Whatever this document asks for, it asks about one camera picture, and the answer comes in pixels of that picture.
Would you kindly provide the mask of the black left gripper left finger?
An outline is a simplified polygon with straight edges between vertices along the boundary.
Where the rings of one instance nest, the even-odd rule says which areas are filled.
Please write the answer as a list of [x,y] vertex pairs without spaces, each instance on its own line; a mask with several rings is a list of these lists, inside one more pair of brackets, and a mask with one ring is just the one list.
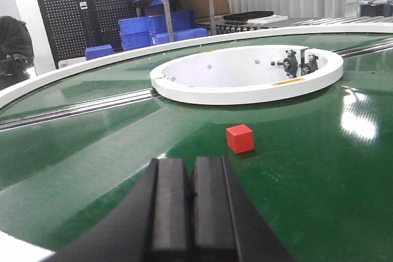
[[124,199],[47,261],[190,261],[189,180],[179,158],[152,159]]

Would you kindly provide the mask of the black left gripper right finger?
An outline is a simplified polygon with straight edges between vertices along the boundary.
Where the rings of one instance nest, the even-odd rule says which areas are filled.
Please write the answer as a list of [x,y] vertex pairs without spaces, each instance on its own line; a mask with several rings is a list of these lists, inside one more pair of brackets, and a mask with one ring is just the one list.
[[227,157],[198,157],[193,190],[198,261],[295,261],[253,205]]

